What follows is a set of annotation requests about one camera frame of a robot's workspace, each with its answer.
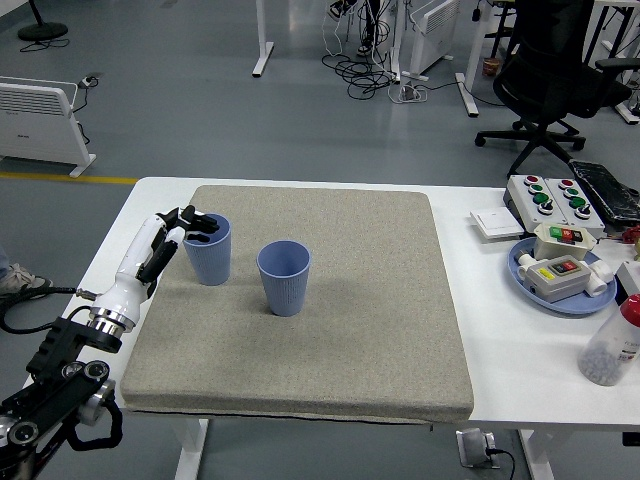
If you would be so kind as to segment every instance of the white robotic hand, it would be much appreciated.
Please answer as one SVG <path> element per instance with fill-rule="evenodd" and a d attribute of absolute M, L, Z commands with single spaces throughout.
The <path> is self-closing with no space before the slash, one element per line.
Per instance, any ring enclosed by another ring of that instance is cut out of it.
<path fill-rule="evenodd" d="M 153 294 L 158 276 L 187 232 L 213 233 L 218 228 L 214 219 L 191 205 L 149 217 L 118 267 L 115 283 L 93 302 L 89 326 L 117 338 L 130 332 L 140 319 L 140 305 Z"/>

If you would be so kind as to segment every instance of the blue cup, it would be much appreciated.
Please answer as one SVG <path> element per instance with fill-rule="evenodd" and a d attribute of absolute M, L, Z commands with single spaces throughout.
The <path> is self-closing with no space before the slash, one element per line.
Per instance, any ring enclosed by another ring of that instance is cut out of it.
<path fill-rule="evenodd" d="M 300 312 L 311 266 L 309 249 L 293 240 L 278 240 L 260 250 L 257 264 L 271 311 L 281 317 Z"/>
<path fill-rule="evenodd" d="M 208 213 L 220 227 L 214 233 L 190 232 L 182 242 L 203 285 L 222 285 L 231 274 L 231 222 L 217 213 Z"/>

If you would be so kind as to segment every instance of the sneaker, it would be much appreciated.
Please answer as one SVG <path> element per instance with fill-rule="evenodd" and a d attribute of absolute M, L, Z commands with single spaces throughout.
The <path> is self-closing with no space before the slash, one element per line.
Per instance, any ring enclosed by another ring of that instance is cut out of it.
<path fill-rule="evenodd" d="M 373 42 L 370 39 L 365 39 L 358 47 L 356 54 L 359 57 L 366 57 L 371 54 L 371 50 L 373 50 Z"/>
<path fill-rule="evenodd" d="M 356 3 L 358 3 L 358 0 L 338 0 L 331 4 L 327 14 L 338 22 L 340 17 L 347 15 Z"/>
<path fill-rule="evenodd" d="M 14 263 L 9 266 L 9 272 L 0 279 L 0 299 L 10 297 L 25 290 L 46 288 L 52 285 L 53 282 L 51 280 L 31 275 L 24 267 Z M 46 295 L 45 293 L 31 298 L 42 298 Z"/>

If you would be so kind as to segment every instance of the plastic bottle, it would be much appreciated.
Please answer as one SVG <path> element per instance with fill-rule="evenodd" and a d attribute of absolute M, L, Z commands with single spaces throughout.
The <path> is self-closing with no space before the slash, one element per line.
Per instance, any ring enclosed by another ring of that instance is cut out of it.
<path fill-rule="evenodd" d="M 640 351 L 640 294 L 631 295 L 589 340 L 578 357 L 582 374 L 593 383 L 616 385 Z"/>

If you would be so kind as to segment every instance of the blue tray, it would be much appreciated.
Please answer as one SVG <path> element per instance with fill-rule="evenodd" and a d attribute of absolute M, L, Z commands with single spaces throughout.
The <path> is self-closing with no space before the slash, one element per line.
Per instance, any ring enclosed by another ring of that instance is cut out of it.
<path fill-rule="evenodd" d="M 519 250 L 529 252 L 529 254 L 533 256 L 533 246 L 535 245 L 535 243 L 536 237 L 529 237 L 519 241 L 509 251 L 509 257 L 507 258 L 507 265 L 509 267 L 509 271 L 511 272 L 511 276 L 516 281 L 516 284 L 518 285 L 520 290 L 522 290 L 522 292 L 531 300 L 542 305 L 543 307 L 554 310 L 556 312 L 568 313 L 570 315 L 585 315 L 588 313 L 597 312 L 598 310 L 602 310 L 604 307 L 609 305 L 611 301 L 616 297 L 618 287 L 616 285 L 615 279 L 609 282 L 604 293 L 598 295 L 597 297 L 590 297 L 585 292 L 582 292 L 553 303 L 546 302 L 540 297 L 536 297 L 533 293 L 524 288 L 522 280 L 520 280 L 520 278 L 518 277 L 518 267 L 520 265 L 514 258 L 515 254 Z M 587 264 L 592 264 L 593 262 L 596 262 L 598 260 L 600 259 L 591 252 L 587 252 L 587 255 L 584 257 L 584 261 L 587 262 Z"/>

